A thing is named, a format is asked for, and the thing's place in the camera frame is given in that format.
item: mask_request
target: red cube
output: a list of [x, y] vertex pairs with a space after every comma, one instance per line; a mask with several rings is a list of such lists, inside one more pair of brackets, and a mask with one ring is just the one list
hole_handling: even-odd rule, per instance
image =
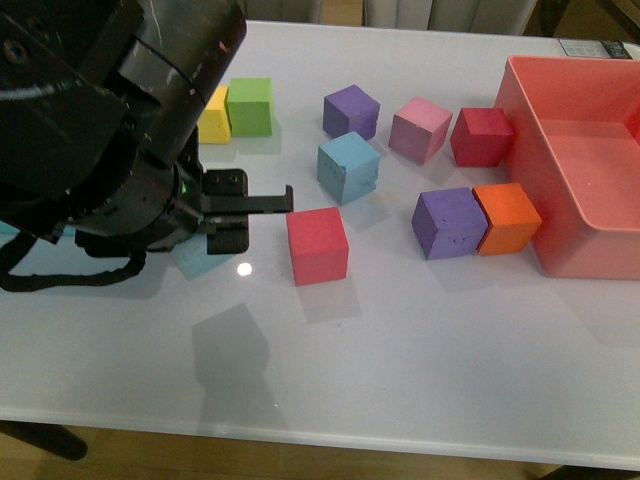
[[288, 213], [287, 229], [296, 285], [347, 276], [349, 242], [337, 207]]
[[513, 128], [500, 108], [463, 108], [451, 132], [459, 167], [496, 167], [513, 141]]

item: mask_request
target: pink cube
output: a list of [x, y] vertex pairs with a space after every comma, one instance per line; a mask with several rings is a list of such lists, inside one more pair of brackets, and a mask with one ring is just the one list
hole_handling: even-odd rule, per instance
[[296, 285], [347, 276], [349, 242], [337, 207], [288, 213], [287, 229]]
[[513, 141], [513, 128], [501, 108], [463, 108], [451, 133], [459, 167], [496, 167]]
[[444, 145], [453, 113], [421, 97], [396, 112], [389, 147], [416, 163], [427, 163]]

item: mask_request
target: plastic container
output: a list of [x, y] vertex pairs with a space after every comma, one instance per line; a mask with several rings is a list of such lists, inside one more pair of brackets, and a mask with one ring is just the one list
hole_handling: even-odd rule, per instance
[[640, 279], [640, 61], [511, 57], [496, 98], [505, 157], [542, 217], [550, 275]]

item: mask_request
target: black cable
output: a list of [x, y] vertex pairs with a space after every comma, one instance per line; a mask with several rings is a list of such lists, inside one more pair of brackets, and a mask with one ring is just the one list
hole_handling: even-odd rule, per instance
[[104, 287], [138, 275], [144, 268], [147, 256], [144, 250], [131, 252], [129, 262], [124, 267], [92, 275], [11, 275], [11, 270], [27, 256], [36, 241], [37, 238], [20, 232], [0, 248], [0, 288], [8, 292], [35, 292], [64, 286]]

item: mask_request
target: cyan cube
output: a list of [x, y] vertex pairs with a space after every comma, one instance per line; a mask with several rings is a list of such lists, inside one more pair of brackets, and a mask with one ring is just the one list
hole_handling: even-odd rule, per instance
[[369, 140], [376, 134], [380, 104], [357, 85], [324, 97], [322, 128], [337, 138], [348, 132], [358, 132]]
[[380, 154], [350, 132], [318, 148], [318, 181], [340, 205], [376, 189]]
[[421, 193], [411, 225], [427, 260], [474, 253], [489, 226], [469, 188]]

